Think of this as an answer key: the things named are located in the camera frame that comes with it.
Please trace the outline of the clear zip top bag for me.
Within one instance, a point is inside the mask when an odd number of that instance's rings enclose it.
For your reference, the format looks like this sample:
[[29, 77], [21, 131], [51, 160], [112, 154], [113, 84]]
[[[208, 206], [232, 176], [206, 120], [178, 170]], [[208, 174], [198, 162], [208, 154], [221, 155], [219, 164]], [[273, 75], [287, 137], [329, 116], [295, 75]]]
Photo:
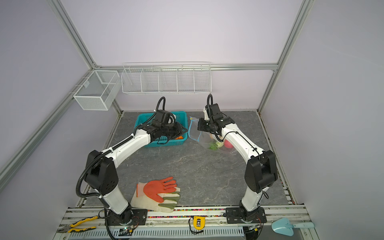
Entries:
[[[190, 120], [190, 124], [188, 127], [189, 138], [192, 139], [193, 141], [197, 142], [199, 145], [201, 145], [206, 150], [213, 151], [213, 150], [209, 149], [209, 146], [210, 146], [210, 143], [212, 141], [217, 141], [215, 136], [208, 133], [208, 132], [198, 131], [199, 119], [194, 118], [194, 117], [189, 117], [189, 120]], [[219, 150], [213, 151], [213, 152], [221, 153], [221, 154], [227, 154], [227, 155], [236, 155], [236, 153], [237, 153], [235, 148], [227, 149], [227, 148], [225, 148], [225, 146], [223, 146]]]

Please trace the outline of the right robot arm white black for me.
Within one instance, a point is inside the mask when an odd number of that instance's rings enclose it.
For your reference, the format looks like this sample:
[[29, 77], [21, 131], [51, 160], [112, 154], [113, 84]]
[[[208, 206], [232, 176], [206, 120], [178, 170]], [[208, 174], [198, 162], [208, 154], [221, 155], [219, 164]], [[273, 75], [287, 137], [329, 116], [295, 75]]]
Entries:
[[263, 197], [268, 197], [267, 190], [278, 180], [276, 155], [253, 143], [232, 118], [222, 113], [212, 94], [207, 97], [198, 130], [213, 135], [220, 143], [228, 141], [246, 162], [244, 178], [247, 189], [239, 207], [226, 210], [229, 223], [266, 223], [265, 210], [260, 202]]

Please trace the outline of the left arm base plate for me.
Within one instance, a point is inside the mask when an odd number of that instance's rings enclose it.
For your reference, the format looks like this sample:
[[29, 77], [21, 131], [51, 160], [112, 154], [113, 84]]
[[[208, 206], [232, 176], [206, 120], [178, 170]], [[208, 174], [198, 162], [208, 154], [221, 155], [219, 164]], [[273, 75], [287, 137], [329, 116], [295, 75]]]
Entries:
[[109, 226], [142, 226], [146, 224], [147, 215], [146, 209], [129, 209], [121, 215], [109, 211], [107, 223]]

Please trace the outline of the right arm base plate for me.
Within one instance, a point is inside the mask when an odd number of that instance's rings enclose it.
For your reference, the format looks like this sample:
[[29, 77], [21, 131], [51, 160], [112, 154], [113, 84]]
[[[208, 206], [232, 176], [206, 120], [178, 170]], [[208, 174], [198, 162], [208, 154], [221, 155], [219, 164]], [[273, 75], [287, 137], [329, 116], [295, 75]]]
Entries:
[[243, 207], [226, 208], [224, 217], [228, 224], [264, 224], [267, 222], [265, 210], [262, 207], [251, 212]]

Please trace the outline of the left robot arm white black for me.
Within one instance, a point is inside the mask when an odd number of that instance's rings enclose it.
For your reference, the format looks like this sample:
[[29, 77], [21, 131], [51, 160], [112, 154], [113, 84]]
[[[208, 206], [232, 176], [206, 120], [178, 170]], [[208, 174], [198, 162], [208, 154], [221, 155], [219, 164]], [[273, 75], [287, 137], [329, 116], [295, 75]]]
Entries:
[[187, 132], [171, 112], [166, 111], [166, 98], [161, 97], [156, 111], [144, 123], [136, 126], [131, 135], [101, 152], [92, 151], [81, 173], [76, 194], [80, 198], [97, 197], [106, 212], [106, 224], [130, 225], [136, 216], [133, 208], [171, 213], [180, 199], [180, 188], [173, 177], [138, 183], [131, 201], [119, 188], [117, 169], [130, 155], [148, 144], [174, 140]]

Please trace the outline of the teal plastic basket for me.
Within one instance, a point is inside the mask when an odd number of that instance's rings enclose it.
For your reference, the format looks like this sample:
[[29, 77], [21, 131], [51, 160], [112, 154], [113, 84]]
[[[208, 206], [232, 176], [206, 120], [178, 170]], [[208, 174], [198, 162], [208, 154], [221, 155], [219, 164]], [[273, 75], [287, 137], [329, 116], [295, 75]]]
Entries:
[[[172, 112], [172, 114], [175, 115], [176, 121], [179, 122], [180, 124], [183, 125], [184, 128], [188, 127], [188, 117], [187, 113], [184, 111], [178, 111], [178, 112]], [[137, 117], [135, 127], [138, 126], [139, 124], [143, 124], [146, 120], [148, 120], [153, 113], [144, 113], [140, 114]], [[182, 135], [184, 139], [182, 140], [169, 140], [167, 142], [166, 137], [161, 137], [159, 139], [156, 139], [154, 142], [149, 143], [148, 145], [145, 146], [145, 148], [154, 148], [154, 147], [169, 147], [169, 146], [178, 146], [182, 145], [188, 138], [188, 133], [184, 133]]]

